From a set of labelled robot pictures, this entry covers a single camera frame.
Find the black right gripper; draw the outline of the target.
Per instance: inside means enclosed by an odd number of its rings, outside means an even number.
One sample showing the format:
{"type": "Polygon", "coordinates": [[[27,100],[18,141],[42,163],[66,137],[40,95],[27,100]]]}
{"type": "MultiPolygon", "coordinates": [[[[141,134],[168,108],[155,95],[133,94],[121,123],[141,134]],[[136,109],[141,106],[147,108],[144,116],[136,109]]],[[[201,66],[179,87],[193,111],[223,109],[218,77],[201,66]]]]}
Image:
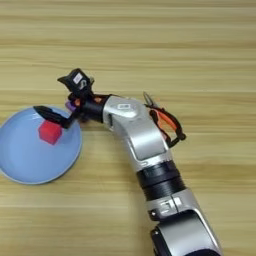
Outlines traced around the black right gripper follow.
{"type": "MultiPolygon", "coordinates": [[[[67,76],[60,77],[57,81],[64,85],[70,84],[70,79],[67,76]]],[[[111,94],[102,95],[93,92],[83,93],[80,96],[71,93],[68,96],[68,104],[73,110],[68,118],[46,106],[34,106],[34,110],[46,121],[68,129],[76,119],[90,119],[102,123],[104,106],[110,97],[111,94]]]]}

